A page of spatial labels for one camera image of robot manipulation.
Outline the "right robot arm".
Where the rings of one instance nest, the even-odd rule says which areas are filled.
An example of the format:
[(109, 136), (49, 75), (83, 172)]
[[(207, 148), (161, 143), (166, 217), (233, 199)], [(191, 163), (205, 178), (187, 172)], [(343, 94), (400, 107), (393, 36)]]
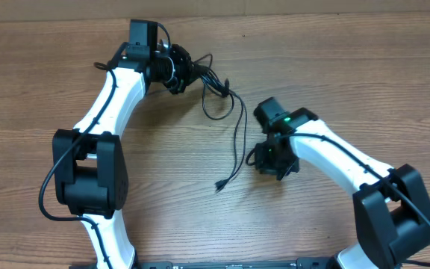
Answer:
[(289, 112), (268, 98), (254, 115), (267, 139), (249, 166), (282, 180), (304, 160), (352, 198), (356, 243), (332, 257), (298, 258), (295, 268), (430, 268), (430, 197), (418, 170), (369, 157), (307, 108)]

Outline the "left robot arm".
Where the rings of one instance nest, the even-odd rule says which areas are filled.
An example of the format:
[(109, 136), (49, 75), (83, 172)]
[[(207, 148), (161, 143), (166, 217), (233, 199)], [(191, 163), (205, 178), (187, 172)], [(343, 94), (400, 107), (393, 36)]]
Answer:
[(122, 207), (128, 196), (128, 172), (121, 139), (138, 102), (153, 83), (172, 94), (194, 81), (189, 54), (170, 40), (159, 40), (159, 22), (133, 19), (128, 41), (105, 64), (105, 84), (87, 114), (72, 129), (59, 129), (52, 140), (53, 167), (38, 202), (54, 180), (57, 201), (70, 215), (61, 222), (84, 224), (96, 251), (94, 268), (135, 268), (137, 251), (126, 232)]

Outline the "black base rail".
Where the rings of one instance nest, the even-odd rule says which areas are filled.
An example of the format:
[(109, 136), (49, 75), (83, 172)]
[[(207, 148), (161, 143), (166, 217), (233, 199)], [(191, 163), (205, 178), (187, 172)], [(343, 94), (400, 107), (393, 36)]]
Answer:
[(301, 257), (290, 261), (257, 262), (136, 262), (131, 269), (338, 269), (333, 257)]

